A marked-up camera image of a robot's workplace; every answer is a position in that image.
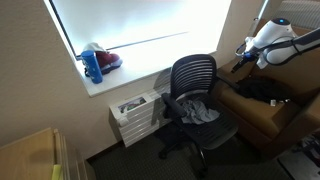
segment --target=chair backrest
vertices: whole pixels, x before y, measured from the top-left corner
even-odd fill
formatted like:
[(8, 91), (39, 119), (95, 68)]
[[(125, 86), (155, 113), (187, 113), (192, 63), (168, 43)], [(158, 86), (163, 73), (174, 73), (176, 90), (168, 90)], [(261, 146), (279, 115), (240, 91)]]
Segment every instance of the chair backrest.
[(195, 54), (176, 61), (171, 69), (171, 97), (195, 90), (212, 90), (216, 78), (215, 59), (207, 54)]

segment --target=chair wheel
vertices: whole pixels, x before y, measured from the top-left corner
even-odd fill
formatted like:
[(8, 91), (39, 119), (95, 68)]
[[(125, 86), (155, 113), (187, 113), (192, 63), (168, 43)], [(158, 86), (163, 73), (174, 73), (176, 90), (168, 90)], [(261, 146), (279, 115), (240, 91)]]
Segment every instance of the chair wheel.
[(160, 159), (167, 159), (167, 153), (159, 152), (158, 156)]

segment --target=white robotic arm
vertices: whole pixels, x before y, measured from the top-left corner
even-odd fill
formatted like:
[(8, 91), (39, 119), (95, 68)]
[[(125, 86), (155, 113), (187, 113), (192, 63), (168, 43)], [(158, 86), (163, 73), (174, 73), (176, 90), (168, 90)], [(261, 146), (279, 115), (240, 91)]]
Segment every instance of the white robotic arm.
[[(238, 51), (243, 45), (246, 45), (246, 48), (239, 54)], [(236, 50), (236, 55), (242, 57), (242, 60), (233, 67), (232, 72), (257, 59), (257, 65), (261, 69), (268, 64), (283, 65), (295, 56), (319, 46), (320, 28), (297, 37), (288, 20), (273, 19), (263, 26), (256, 37), (247, 37), (245, 43)]]

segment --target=red object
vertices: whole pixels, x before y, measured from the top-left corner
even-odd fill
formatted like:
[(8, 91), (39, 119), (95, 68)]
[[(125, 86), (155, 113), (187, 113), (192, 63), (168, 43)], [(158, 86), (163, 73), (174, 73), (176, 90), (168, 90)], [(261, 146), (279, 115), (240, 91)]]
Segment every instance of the red object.
[(99, 67), (102, 68), (108, 64), (116, 62), (120, 59), (119, 55), (105, 51), (95, 51)]

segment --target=wall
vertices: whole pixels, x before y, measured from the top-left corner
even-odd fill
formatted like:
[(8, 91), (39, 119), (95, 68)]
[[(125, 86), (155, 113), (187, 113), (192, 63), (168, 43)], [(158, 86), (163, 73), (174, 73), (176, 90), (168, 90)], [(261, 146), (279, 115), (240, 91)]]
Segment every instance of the wall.
[(270, 19), (272, 18), (273, 14), (278, 10), (278, 7), (280, 6), (281, 2), (283, 0), (272, 0), (268, 3), (268, 6), (266, 7), (262, 18), (264, 19)]
[[(233, 0), (218, 66), (234, 57), (260, 5)], [(42, 0), (2, 0), (0, 17), (0, 146), (49, 126), (85, 158), (119, 141), (108, 105), (151, 89), (157, 75), (89, 98)]]

